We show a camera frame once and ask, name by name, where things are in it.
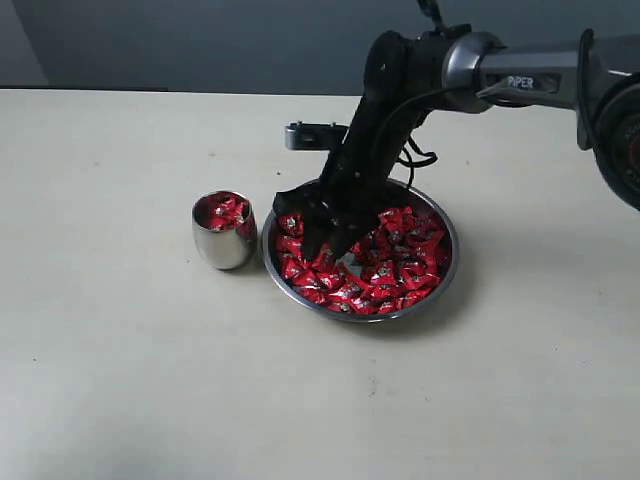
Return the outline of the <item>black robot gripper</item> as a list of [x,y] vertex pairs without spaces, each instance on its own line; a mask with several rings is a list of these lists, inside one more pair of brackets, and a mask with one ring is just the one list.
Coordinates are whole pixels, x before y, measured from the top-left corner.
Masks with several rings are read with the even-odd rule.
[[441,92],[441,69],[450,40],[440,31],[417,39],[395,31],[371,46],[363,74],[363,94],[348,133],[316,183],[277,192],[278,217],[300,214],[302,253],[314,260],[332,233],[336,259],[375,228],[375,214],[404,202],[404,193],[387,191],[387,179],[421,109]]

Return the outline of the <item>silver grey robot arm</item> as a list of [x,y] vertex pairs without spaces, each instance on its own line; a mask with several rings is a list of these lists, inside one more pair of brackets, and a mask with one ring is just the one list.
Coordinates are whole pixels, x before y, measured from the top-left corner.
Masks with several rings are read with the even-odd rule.
[[466,25],[439,27],[416,39],[394,31],[373,43],[364,90],[348,126],[293,123],[292,150],[324,150],[319,178],[279,192],[279,216],[304,220],[303,252],[323,246],[336,255],[372,230],[388,205],[387,179],[396,165],[416,170],[436,155],[412,134],[435,111],[479,114],[491,107],[544,106],[572,110],[577,143],[592,151],[609,188],[626,204],[639,203],[639,39],[508,47]]

